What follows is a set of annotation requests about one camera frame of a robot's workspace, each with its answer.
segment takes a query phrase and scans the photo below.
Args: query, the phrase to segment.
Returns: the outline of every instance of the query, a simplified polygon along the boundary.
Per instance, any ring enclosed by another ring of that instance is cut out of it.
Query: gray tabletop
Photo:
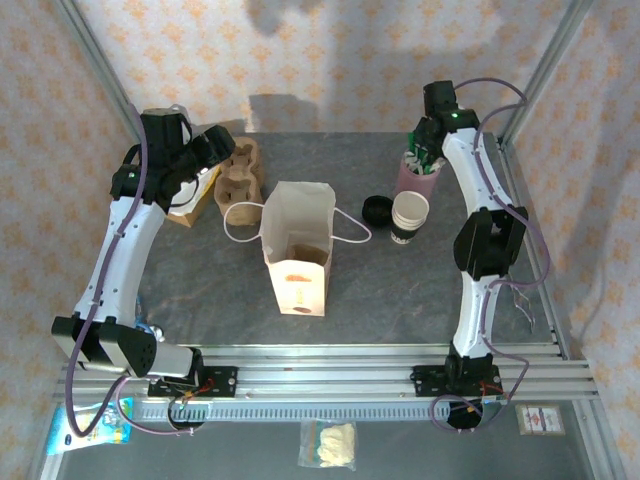
[[[571,404],[566,436],[521,436],[513,406],[473,434],[427,422],[357,423],[356,471],[297,466],[299,423],[217,423],[193,437],[131,434],[128,445],[65,454],[58,479],[434,479],[588,480],[593,478]]]
[[[265,164],[265,199],[278,180],[326,182],[336,192],[337,206],[356,218],[366,197],[391,195],[407,144],[400,133],[249,136],[258,142]],[[215,204],[191,229],[166,221],[140,286],[147,320],[177,343],[447,343],[458,324],[462,295],[453,240],[466,220],[450,166],[444,167],[430,203],[427,223],[409,245],[394,244],[388,230],[374,231],[363,245],[335,243],[324,318],[280,314],[260,241],[229,240]],[[248,237],[257,227],[231,231]],[[362,237],[362,231],[340,215],[334,231]],[[510,273],[516,279],[532,278],[524,247]],[[503,289],[494,341],[550,341],[538,292],[527,296],[537,320],[533,332],[511,291]]]

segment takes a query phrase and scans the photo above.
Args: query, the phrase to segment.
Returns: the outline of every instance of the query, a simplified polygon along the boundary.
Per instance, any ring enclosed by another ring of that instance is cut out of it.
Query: blue packet
[[[100,403],[88,407],[75,407],[76,420],[80,429],[85,429],[100,408]],[[123,398],[120,405],[125,415],[131,417],[133,398]],[[116,408],[115,402],[109,402],[102,418],[89,435],[79,438],[71,431],[64,406],[58,407],[53,415],[51,431],[47,439],[47,455],[68,452],[78,448],[101,445],[103,443],[128,443],[131,425],[126,423]]]

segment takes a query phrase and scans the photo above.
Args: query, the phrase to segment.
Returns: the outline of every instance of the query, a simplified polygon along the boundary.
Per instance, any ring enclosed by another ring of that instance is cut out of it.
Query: black lid
[[[393,200],[382,195],[374,195],[364,201],[362,218],[372,227],[386,227],[391,224]]]

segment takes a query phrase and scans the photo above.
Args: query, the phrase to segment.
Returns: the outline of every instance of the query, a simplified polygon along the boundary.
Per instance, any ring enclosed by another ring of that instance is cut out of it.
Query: patterned wallpaper
[[[516,141],[629,478],[640,468],[640,4],[594,2]]]
[[[131,139],[50,0],[0,2],[0,477],[26,475]]]
[[[569,0],[79,3],[141,109],[177,102],[247,131],[408,131],[430,81],[524,88]],[[483,115],[505,95],[474,85],[461,100]]]

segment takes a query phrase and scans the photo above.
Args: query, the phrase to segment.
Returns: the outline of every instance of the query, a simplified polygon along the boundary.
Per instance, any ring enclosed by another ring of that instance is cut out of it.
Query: white paper cup
[[[401,245],[413,240],[429,215],[429,202],[417,192],[400,192],[391,208],[391,239]]]

